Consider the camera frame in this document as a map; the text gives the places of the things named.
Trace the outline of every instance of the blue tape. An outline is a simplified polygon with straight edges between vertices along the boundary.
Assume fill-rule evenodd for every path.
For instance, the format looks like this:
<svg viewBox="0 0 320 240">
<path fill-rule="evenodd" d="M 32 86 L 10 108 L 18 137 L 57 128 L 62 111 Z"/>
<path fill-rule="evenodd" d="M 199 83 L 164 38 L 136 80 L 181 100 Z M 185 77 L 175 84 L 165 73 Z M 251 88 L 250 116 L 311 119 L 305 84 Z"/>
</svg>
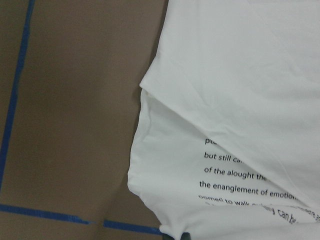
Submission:
<svg viewBox="0 0 320 240">
<path fill-rule="evenodd" d="M 26 216 L 36 217 L 36 218 L 58 220 L 58 221 L 71 222 L 71 223 L 77 223 L 77 224 L 88 225 L 88 224 L 94 223 L 92 221 L 82 220 L 78 216 L 74 216 L 74 215 L 50 212 L 50 211 L 42 211 L 42 210 L 36 210 L 31 208 L 19 207 L 19 206 L 10 206 L 10 205 L 4 205 L 4 204 L 0 204 L 0 211 L 11 213 L 11 214 L 26 215 Z"/>
<path fill-rule="evenodd" d="M 128 224 L 123 222 L 117 222 L 117 221 L 109 221 L 109 220 L 104 220 L 103 226 L 105 228 L 132 231 L 136 233 L 162 235 L 162 233 L 158 228 L 150 227 L 150 226 L 134 225 L 134 224 Z"/>
<path fill-rule="evenodd" d="M 10 136 L 12 132 L 12 126 L 14 123 L 16 107 L 17 107 L 19 80 L 20 80 L 21 72 L 25 65 L 25 58 L 26 58 L 26 53 L 28 48 L 28 40 L 30 35 L 30 20 L 31 20 L 34 4 L 35 4 L 35 0 L 29 0 L 28 9 L 26 11 L 26 17 L 25 17 L 25 22 L 23 26 L 19 56 L 18 56 L 16 68 L 15 68 L 15 75 L 14 75 L 14 80 L 12 85 L 11 97 L 10 97 L 10 102 L 8 106 L 8 112 L 6 115 L 2 144 L 0 149 L 0 191 L 1 191 L 2 182 L 4 178 L 9 141 L 10 141 Z"/>
</svg>

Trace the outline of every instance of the blue line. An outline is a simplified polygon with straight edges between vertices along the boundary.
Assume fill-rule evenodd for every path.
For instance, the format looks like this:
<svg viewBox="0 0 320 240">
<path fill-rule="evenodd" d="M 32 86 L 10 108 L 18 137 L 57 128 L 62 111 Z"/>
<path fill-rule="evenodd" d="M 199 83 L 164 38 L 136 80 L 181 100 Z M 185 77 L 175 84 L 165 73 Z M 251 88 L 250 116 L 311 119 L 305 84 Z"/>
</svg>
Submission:
<svg viewBox="0 0 320 240">
<path fill-rule="evenodd" d="M 57 212 L 50 212 L 50 211 L 42 211 L 42 210 L 24 208 L 19 206 L 10 206 L 10 205 L 4 205 L 4 204 L 0 204 L 0 211 L 11 213 L 11 214 L 20 214 L 20 215 L 26 215 L 26 216 L 36 217 L 36 218 L 42 218 L 42 219 L 72 222 L 77 224 L 88 225 L 93 223 L 91 221 L 82 220 L 78 216 L 74 216 L 74 215 L 68 215 L 64 213 L 57 213 Z"/>
<path fill-rule="evenodd" d="M 12 132 L 12 126 L 14 123 L 16 107 L 17 107 L 19 80 L 20 80 L 21 72 L 24 68 L 25 58 L 26 58 L 26 53 L 28 48 L 28 40 L 30 35 L 30 20 L 31 20 L 34 4 L 35 4 L 35 0 L 29 0 L 28 9 L 26 12 L 25 22 L 23 26 L 19 56 L 18 56 L 16 68 L 15 68 L 15 75 L 14 75 L 14 80 L 12 85 L 11 97 L 10 97 L 10 102 L 8 106 L 8 112 L 6 115 L 2 144 L 0 149 L 0 191 L 1 191 L 2 182 L 4 178 L 9 141 L 10 141 L 10 136 Z"/>
<path fill-rule="evenodd" d="M 150 226 L 134 225 L 134 224 L 128 224 L 123 222 L 117 222 L 117 221 L 109 221 L 109 220 L 104 220 L 103 226 L 105 228 L 126 230 L 126 231 L 132 231 L 136 233 L 162 235 L 162 233 L 158 228 L 150 227 Z"/>
</svg>

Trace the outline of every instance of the white fabric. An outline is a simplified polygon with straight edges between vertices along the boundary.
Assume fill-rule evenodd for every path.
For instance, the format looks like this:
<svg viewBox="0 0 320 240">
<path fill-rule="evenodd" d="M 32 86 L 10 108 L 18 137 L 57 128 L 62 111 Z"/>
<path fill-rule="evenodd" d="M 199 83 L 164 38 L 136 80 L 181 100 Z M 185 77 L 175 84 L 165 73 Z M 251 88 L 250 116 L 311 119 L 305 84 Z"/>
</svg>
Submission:
<svg viewBox="0 0 320 240">
<path fill-rule="evenodd" d="M 162 232 L 318 239 L 319 66 L 318 0 L 169 2 L 128 172 Z"/>
</svg>

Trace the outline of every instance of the blue tape strip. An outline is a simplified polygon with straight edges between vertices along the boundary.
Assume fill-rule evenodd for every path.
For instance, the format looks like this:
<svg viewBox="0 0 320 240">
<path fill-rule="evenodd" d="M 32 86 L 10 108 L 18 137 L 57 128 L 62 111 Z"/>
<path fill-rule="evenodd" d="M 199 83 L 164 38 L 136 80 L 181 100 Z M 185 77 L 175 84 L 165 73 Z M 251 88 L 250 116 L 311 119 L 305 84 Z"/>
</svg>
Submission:
<svg viewBox="0 0 320 240">
<path fill-rule="evenodd" d="M 132 231 L 136 233 L 162 235 L 160 230 L 155 227 L 134 225 L 134 224 L 128 224 L 123 222 L 117 222 L 117 221 L 104 220 L 103 226 L 105 228 Z"/>
<path fill-rule="evenodd" d="M 11 214 L 20 214 L 26 215 L 31 217 L 37 217 L 42 219 L 51 219 L 51 220 L 58 220 L 58 221 L 65 221 L 65 222 L 72 222 L 77 224 L 92 224 L 92 221 L 82 220 L 78 216 L 68 215 L 64 213 L 57 213 L 57 212 L 50 212 L 50 211 L 42 211 L 30 208 L 24 208 L 19 206 L 10 206 L 0 204 L 0 211 L 11 213 Z"/>
<path fill-rule="evenodd" d="M 28 48 L 28 40 L 30 35 L 30 20 L 32 11 L 34 8 L 35 0 L 29 0 L 28 9 L 26 12 L 25 22 L 23 26 L 23 33 L 22 33 L 22 40 L 20 44 L 20 51 L 19 56 L 15 68 L 15 75 L 13 80 L 13 86 L 11 91 L 10 102 L 8 106 L 8 112 L 6 115 L 5 127 L 3 132 L 2 144 L 0 149 L 0 191 L 2 187 L 2 182 L 4 178 L 6 160 L 7 160 L 7 153 L 9 147 L 9 141 L 12 131 L 12 126 L 14 123 L 17 100 L 18 100 L 18 86 L 21 72 L 24 68 L 25 58 Z"/>
</svg>

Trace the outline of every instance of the brown surface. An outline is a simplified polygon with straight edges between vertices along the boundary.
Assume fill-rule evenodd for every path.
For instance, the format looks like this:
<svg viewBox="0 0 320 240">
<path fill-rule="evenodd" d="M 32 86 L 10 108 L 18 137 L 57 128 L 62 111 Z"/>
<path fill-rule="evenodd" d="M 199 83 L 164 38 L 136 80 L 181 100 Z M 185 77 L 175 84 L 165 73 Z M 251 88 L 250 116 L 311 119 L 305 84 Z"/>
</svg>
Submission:
<svg viewBox="0 0 320 240">
<path fill-rule="evenodd" d="M 166 5 L 165 0 L 35 1 L 1 204 L 97 223 L 109 219 L 159 226 L 154 214 L 129 192 L 127 171 L 140 107 L 139 82 L 156 52 Z M 27 2 L 1 1 L 0 9 L 5 35 L 0 58 L 2 136 Z M 0 239 L 159 238 L 1 216 L 5 231 L 0 230 Z M 54 235 L 59 231 L 67 237 Z"/>
</svg>

